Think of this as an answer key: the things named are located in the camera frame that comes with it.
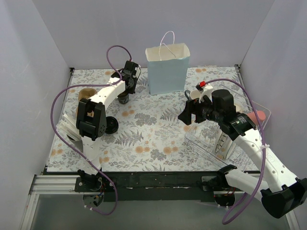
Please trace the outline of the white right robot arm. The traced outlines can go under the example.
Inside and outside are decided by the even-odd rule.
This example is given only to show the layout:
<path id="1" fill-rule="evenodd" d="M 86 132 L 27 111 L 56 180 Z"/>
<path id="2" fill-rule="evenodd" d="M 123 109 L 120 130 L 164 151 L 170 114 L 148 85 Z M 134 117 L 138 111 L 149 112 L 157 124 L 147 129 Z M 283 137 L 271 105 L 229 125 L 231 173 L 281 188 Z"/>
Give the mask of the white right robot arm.
<path id="1" fill-rule="evenodd" d="M 214 179 L 220 189 L 238 188 L 258 199 L 266 211 L 277 219 L 305 202 L 306 178 L 298 178 L 276 157 L 269 145 L 262 143 L 263 138 L 255 123 L 247 114 L 236 111 L 234 98 L 228 90 L 189 92 L 178 119 L 190 125 L 193 115 L 196 123 L 206 120 L 216 122 L 260 170 L 260 177 L 256 179 L 234 165 L 227 165 L 218 171 Z"/>

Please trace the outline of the dark takeout coffee cup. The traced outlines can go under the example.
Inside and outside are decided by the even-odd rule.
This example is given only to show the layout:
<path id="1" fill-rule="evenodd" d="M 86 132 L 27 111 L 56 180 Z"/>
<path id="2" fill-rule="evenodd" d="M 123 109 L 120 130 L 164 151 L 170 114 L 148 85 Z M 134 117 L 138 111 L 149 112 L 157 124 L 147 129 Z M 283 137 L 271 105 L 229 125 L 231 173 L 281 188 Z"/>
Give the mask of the dark takeout coffee cup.
<path id="1" fill-rule="evenodd" d="M 130 100 L 129 94 L 118 96 L 118 102 L 120 104 L 127 104 L 129 102 L 129 100 Z"/>

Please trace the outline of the black plastic cup lid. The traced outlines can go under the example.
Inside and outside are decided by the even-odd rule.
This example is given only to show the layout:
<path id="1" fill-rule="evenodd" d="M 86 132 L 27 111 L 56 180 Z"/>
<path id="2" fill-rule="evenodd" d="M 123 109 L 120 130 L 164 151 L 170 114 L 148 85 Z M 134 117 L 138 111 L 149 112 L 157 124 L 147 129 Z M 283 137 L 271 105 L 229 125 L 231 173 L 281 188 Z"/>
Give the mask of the black plastic cup lid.
<path id="1" fill-rule="evenodd" d="M 106 117 L 106 130 L 105 133 L 106 134 L 114 134 L 117 132 L 118 130 L 118 121 L 116 118 L 112 117 L 112 116 L 107 116 Z"/>

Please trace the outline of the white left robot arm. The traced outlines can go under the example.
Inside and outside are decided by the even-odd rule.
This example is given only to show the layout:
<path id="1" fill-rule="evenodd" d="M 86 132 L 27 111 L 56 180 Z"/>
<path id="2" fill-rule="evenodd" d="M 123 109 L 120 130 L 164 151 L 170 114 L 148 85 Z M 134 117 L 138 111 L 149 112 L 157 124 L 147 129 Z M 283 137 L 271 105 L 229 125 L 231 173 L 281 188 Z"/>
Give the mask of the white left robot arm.
<path id="1" fill-rule="evenodd" d="M 79 101 L 76 128 L 81 135 L 83 155 L 98 169 L 101 169 L 100 138 L 118 130 L 117 119 L 106 116 L 106 109 L 115 99 L 118 99 L 120 104 L 129 101 L 129 95 L 135 93 L 140 74 L 140 66 L 128 60 L 119 73 L 111 75 L 106 87 L 90 98 Z"/>

